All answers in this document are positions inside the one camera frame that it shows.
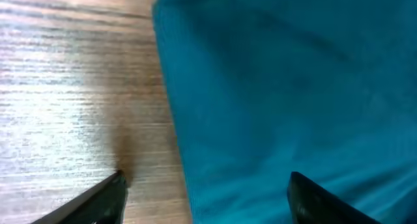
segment teal fabric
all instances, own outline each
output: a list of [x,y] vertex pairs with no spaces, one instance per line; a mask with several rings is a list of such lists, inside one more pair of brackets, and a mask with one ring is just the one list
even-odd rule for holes
[[158,0],[153,12],[194,223],[290,223],[291,171],[383,223],[411,218],[417,0]]

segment wooden table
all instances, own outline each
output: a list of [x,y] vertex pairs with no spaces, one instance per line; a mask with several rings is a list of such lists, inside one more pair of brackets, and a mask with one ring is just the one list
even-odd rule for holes
[[30,223],[121,167],[125,223],[190,223],[154,0],[0,0],[0,223]]

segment wooden surface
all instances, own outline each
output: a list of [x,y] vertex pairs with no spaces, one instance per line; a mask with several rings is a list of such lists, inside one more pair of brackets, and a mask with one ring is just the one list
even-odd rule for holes
[[125,223],[189,223],[154,0],[0,0],[0,223],[122,167]]

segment wood grain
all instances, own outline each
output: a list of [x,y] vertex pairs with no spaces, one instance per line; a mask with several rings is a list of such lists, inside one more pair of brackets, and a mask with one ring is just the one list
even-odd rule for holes
[[154,0],[0,0],[0,223],[112,174],[125,223],[190,223],[152,30]]

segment black object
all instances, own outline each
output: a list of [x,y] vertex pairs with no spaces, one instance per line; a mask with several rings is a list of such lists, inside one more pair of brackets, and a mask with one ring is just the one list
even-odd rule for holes
[[127,195],[126,179],[117,171],[33,224],[122,224]]
[[304,175],[292,172],[287,190],[294,224],[377,224]]
[[[127,195],[117,171],[33,224],[122,224]],[[298,172],[291,173],[287,196],[294,224],[379,224]]]

